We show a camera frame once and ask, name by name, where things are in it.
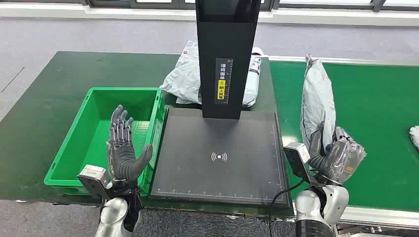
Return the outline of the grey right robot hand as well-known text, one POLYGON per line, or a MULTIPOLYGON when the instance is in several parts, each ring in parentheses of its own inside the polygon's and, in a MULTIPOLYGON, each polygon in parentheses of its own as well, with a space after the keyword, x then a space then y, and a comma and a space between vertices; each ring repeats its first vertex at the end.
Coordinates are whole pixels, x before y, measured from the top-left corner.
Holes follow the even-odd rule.
POLYGON ((335 128, 335 141, 327 154, 324 152, 322 140, 322 129, 311 135, 308 164, 326 179, 326 183, 342 186, 365 158, 364 147, 342 127, 335 128))

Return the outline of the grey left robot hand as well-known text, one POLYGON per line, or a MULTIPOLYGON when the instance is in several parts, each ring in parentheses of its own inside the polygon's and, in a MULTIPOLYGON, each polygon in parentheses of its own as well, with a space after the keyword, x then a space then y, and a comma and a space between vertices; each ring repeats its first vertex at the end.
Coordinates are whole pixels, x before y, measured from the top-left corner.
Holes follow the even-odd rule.
POLYGON ((135 156, 132 142, 133 118, 126 118, 127 110, 118 105, 111 115, 109 138, 106 141, 110 175, 115 180, 137 181, 153 155, 153 146, 146 144, 140 157, 135 156))

